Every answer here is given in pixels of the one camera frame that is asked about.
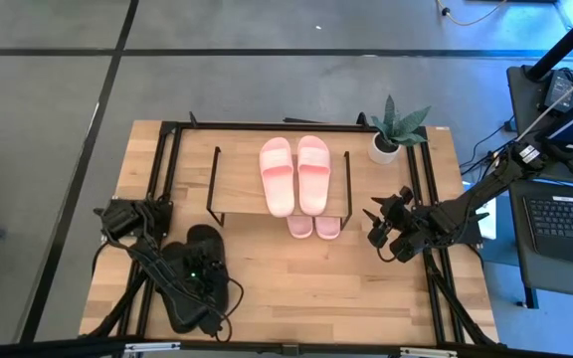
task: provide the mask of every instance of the black keyboard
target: black keyboard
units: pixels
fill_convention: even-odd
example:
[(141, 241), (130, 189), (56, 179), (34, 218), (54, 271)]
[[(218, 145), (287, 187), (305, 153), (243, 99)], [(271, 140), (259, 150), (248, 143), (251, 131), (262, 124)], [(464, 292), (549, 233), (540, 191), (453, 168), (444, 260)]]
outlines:
[(573, 262), (573, 197), (524, 199), (534, 248), (542, 255)]

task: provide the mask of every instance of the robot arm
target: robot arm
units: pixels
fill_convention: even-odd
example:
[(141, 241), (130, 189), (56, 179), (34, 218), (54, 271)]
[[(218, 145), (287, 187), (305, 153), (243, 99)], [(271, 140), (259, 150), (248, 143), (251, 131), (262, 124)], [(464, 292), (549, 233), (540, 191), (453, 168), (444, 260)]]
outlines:
[(509, 143), (497, 159), (499, 164), (496, 169), (470, 190), (457, 199), (435, 206), (418, 206), (408, 210), (405, 205), (410, 203), (413, 194), (407, 187), (402, 188), (400, 196), (373, 198), (382, 206), (380, 213), (383, 220), (364, 210), (373, 221), (373, 229), (368, 234), (370, 243), (380, 249), (392, 229), (399, 231), (399, 237), (390, 244), (389, 249), (402, 263), (424, 249), (465, 243), (464, 233), (468, 224), (485, 217), (476, 215), (476, 210), (505, 191), (510, 183), (538, 175), (547, 161), (545, 155), (522, 142)]

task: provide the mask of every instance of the white cable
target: white cable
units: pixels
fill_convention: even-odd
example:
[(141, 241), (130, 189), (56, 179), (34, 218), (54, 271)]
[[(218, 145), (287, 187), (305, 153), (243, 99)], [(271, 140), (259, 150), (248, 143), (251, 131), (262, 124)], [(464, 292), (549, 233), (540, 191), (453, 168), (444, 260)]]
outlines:
[(502, 0), (500, 3), (498, 3), (496, 5), (496, 7), (494, 7), (492, 9), (492, 11), (488, 12), (487, 14), (483, 15), (482, 17), (474, 20), (474, 21), (470, 21), (468, 23), (463, 23), (460, 21), (457, 21), (457, 19), (455, 19), (451, 14), (450, 14), (450, 9), (448, 9), (443, 3), (442, 0), (437, 0), (437, 4), (439, 5), (440, 10), (444, 11), (444, 9), (448, 9), (448, 12), (446, 13), (446, 16), (448, 16), (455, 24), (459, 25), (459, 26), (470, 26), (470, 25), (474, 25), (477, 22), (482, 21), (483, 19), (485, 19), (486, 17), (492, 15), (492, 13), (496, 10), (498, 10), (499, 7), (501, 7), (503, 4), (505, 4), (507, 2), (507, 0)]
[(573, 88), (569, 89), (569, 91), (567, 91), (565, 94), (561, 95), (558, 99), (556, 99), (556, 101), (554, 101), (552, 103), (552, 105), (548, 106), (547, 109), (545, 109), (541, 115), (538, 116), (538, 118), (536, 118), (532, 124), (530, 124), (527, 129), (525, 129), (523, 131), (523, 133), (521, 133), (521, 135), (519, 135), (515, 141), (519, 141), (521, 139), (523, 139), (523, 137), (525, 136), (525, 134), (527, 134), (527, 132), (529, 132), (535, 125), (536, 123), (538, 123), (541, 119), (543, 119), (543, 117), (549, 113), (550, 110), (552, 110), (558, 103), (560, 103), (563, 99), (565, 99), (566, 96), (568, 96), (569, 94), (571, 94), (573, 92)]

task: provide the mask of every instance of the black floor line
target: black floor line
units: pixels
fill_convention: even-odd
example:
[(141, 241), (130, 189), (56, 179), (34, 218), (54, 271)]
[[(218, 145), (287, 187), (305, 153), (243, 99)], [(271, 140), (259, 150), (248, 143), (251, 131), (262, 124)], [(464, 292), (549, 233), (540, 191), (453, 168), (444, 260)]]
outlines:
[(105, 49), (105, 48), (0, 48), (1, 57), (424, 57), (424, 58), (532, 58), (547, 50), (394, 50), (394, 49)]
[[(116, 43), (117, 50), (121, 50), (125, 46), (137, 6), (138, 0), (130, 1), (129, 8), (127, 9), (127, 14), (125, 15), (125, 21), (123, 22), (120, 36)], [(58, 215), (59, 219), (55, 224), (53, 234), (49, 240), (48, 255), (44, 259), (44, 265), (41, 268), (41, 276), (39, 277), (38, 281), (36, 281), (36, 289), (33, 291), (29, 309), (26, 311), (27, 314), (22, 316), (22, 320), (25, 319), (25, 322), (23, 323), (23, 328), (21, 329), (21, 343), (33, 342), (35, 340), (35, 336), (37, 335), (37, 330), (39, 329), (39, 324), (41, 323), (41, 316), (43, 314), (44, 308), (46, 307), (46, 302), (48, 301), (50, 288), (57, 272), (59, 260), (61, 259), (61, 254), (63, 252), (64, 246), (66, 245), (68, 230), (70, 229), (70, 224), (72, 223), (72, 218), (75, 214), (77, 202), (79, 201), (79, 196), (81, 194), (81, 189), (86, 177), (86, 172), (88, 171), (88, 165), (90, 164), (90, 159), (95, 148), (96, 138), (98, 137), (103, 115), (105, 114), (105, 109), (107, 108), (107, 101), (109, 100), (109, 96), (114, 85), (114, 80), (118, 72), (120, 59), (121, 56), (114, 56), (109, 63), (105, 81), (103, 82), (100, 95), (98, 96), (98, 102), (96, 104), (95, 114), (92, 118), (90, 129), (88, 130), (88, 134), (83, 143), (79, 160), (77, 161), (73, 176), (70, 180), (68, 191), (66, 192), (66, 197), (62, 203), (62, 207)]]

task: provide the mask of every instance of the wooden rack shelf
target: wooden rack shelf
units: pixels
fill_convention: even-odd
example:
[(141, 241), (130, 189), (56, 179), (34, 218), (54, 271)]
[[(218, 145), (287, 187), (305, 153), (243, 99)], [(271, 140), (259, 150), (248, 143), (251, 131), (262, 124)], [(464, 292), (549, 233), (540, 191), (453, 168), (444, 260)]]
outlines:
[[(342, 218), (342, 228), (352, 215), (350, 183), (350, 154), (342, 156), (331, 152), (331, 175), (326, 209), (321, 216)], [(297, 185), (297, 155), (293, 155), (294, 215), (306, 215), (299, 208)], [(207, 211), (224, 226), (225, 214), (270, 215), (260, 176), (259, 157), (256, 154), (224, 153), (214, 148), (214, 159), (207, 194)]]

